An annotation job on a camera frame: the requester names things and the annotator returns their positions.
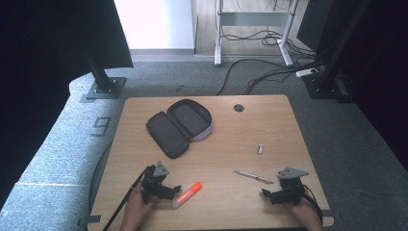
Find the black flat panel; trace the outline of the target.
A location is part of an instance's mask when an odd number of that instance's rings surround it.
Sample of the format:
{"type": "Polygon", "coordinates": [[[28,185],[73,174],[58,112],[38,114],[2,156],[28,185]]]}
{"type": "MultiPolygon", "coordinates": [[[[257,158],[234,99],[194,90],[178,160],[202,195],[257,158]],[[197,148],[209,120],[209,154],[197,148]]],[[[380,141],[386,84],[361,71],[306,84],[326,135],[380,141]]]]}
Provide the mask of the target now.
{"type": "Polygon", "coordinates": [[[307,47],[319,54],[332,39],[332,7],[334,0],[310,0],[303,15],[297,38],[307,47]]]}

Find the silver pen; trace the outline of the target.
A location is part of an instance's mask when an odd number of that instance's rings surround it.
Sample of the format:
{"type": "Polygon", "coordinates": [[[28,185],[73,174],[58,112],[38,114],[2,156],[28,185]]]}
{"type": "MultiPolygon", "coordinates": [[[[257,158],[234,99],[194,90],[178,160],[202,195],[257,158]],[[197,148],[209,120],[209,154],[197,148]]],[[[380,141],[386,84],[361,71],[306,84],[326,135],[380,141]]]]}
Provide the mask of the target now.
{"type": "Polygon", "coordinates": [[[267,185],[274,184],[274,181],[272,181],[272,180],[270,180],[270,179],[268,179],[266,177],[254,174],[254,173],[246,172],[246,171],[239,170],[239,169],[234,169],[233,171],[235,173],[241,175],[241,176],[248,177],[248,178],[263,182],[263,183],[265,183],[267,185]]]}

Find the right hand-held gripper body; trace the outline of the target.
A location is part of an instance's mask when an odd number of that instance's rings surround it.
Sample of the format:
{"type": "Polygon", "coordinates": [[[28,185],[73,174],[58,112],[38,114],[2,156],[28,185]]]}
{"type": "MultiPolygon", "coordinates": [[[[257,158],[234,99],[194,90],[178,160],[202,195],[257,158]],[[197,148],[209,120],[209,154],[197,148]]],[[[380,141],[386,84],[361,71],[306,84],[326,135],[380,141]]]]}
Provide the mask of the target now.
{"type": "Polygon", "coordinates": [[[276,197],[279,204],[287,202],[298,203],[305,194],[301,177],[307,175],[307,171],[293,167],[285,167],[277,174],[282,190],[273,192],[271,196],[276,197]]]}

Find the person's left hand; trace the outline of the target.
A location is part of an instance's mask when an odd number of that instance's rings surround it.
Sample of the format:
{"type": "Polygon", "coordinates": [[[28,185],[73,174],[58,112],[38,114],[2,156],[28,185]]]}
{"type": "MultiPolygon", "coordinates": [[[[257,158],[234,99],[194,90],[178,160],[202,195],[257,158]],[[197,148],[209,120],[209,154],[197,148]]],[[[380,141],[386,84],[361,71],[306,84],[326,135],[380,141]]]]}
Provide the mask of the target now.
{"type": "Polygon", "coordinates": [[[141,183],[138,183],[126,201],[125,212],[119,231],[137,231],[159,201],[157,196],[151,196],[148,202],[145,203],[142,193],[143,188],[141,183]]]}

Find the white desk frame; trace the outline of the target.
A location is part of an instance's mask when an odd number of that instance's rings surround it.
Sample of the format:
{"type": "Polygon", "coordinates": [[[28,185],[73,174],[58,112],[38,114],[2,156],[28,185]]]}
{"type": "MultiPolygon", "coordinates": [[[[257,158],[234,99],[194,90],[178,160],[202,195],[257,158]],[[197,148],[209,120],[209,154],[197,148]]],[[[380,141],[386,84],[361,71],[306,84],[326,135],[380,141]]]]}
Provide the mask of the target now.
{"type": "Polygon", "coordinates": [[[216,0],[216,45],[215,45],[215,66],[221,66],[221,32],[224,26],[283,26],[284,31],[277,40],[280,53],[286,66],[293,65],[293,61],[287,48],[288,37],[293,25],[297,5],[299,0],[293,0],[287,12],[263,12],[263,13],[234,13],[223,10],[223,0],[216,0]]]}

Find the person's right hand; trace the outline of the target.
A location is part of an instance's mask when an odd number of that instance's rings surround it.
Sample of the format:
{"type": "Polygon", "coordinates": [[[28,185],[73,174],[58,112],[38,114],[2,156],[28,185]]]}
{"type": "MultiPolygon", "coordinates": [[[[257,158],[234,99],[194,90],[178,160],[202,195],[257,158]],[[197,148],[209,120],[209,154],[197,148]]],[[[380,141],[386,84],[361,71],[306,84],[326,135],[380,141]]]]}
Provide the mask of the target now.
{"type": "Polygon", "coordinates": [[[307,231],[323,231],[319,216],[307,199],[301,198],[297,204],[285,203],[284,206],[307,231]]]}

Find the black metal stand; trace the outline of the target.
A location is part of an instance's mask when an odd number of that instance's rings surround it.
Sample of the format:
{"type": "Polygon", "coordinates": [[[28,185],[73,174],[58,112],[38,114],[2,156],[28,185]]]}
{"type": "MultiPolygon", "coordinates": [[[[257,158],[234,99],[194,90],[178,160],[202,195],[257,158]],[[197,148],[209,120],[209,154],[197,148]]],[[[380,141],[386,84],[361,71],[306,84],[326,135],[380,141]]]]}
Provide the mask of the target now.
{"type": "Polygon", "coordinates": [[[126,83],[125,77],[109,77],[105,70],[100,67],[91,52],[85,48],[85,58],[94,82],[84,99],[87,101],[96,99],[118,99],[126,83]]]}
{"type": "Polygon", "coordinates": [[[351,102],[351,80],[342,74],[346,52],[351,50],[352,39],[371,0],[334,0],[332,7],[333,30],[329,46],[317,54],[316,62],[323,70],[303,77],[312,99],[336,99],[351,102]]]}

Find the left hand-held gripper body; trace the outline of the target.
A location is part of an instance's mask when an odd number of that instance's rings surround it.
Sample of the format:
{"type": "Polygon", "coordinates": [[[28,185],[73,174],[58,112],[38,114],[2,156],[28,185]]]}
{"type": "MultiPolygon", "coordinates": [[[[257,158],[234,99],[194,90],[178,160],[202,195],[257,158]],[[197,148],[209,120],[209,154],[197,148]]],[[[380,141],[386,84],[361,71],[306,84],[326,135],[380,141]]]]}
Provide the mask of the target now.
{"type": "Polygon", "coordinates": [[[142,178],[143,201],[145,203],[152,195],[159,197],[161,193],[168,193],[169,187],[163,185],[163,181],[168,175],[169,171],[161,162],[146,168],[142,178]]]}

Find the black curtain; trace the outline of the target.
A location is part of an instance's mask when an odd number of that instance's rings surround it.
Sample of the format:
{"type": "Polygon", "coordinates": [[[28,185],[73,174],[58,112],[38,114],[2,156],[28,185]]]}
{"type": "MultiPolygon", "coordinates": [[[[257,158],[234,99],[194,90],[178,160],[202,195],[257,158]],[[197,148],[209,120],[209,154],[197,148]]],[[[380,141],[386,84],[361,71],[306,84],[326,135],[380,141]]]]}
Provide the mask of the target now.
{"type": "Polygon", "coordinates": [[[352,98],[408,171],[408,0],[367,1],[344,48],[352,98]]]}
{"type": "Polygon", "coordinates": [[[0,0],[0,208],[89,59],[133,64],[115,0],[0,0]]]}

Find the orange highlighter pen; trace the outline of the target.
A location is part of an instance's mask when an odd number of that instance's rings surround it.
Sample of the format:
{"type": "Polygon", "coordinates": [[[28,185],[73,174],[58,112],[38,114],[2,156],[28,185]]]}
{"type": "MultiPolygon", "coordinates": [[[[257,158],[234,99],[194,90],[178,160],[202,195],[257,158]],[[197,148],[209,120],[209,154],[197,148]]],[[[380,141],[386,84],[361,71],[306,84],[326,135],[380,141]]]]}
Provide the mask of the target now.
{"type": "Polygon", "coordinates": [[[200,190],[203,189],[203,185],[200,182],[194,183],[186,191],[182,192],[180,195],[175,197],[172,200],[171,206],[173,209],[178,209],[184,203],[186,203],[190,198],[197,194],[200,190]]]}

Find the black zip pencil case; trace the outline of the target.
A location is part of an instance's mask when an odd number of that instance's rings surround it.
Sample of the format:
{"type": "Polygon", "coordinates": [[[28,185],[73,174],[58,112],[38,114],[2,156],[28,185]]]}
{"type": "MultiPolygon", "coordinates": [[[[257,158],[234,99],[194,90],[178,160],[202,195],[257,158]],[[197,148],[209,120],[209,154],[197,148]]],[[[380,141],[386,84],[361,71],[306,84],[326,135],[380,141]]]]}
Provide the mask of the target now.
{"type": "Polygon", "coordinates": [[[172,104],[166,112],[150,117],[146,129],[170,159],[181,156],[192,141],[202,141],[213,131],[211,113],[191,99],[172,104]]]}

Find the white power strip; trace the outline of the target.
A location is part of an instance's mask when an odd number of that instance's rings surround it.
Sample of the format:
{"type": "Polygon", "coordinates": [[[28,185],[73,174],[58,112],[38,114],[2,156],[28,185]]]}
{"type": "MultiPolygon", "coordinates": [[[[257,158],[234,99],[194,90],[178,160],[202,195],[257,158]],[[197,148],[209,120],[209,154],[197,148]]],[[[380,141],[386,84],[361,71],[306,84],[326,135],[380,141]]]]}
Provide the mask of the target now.
{"type": "Polygon", "coordinates": [[[303,76],[307,76],[307,75],[312,75],[312,74],[316,74],[319,71],[316,68],[307,68],[307,69],[303,69],[303,70],[298,70],[295,75],[298,78],[301,78],[303,76]]]}

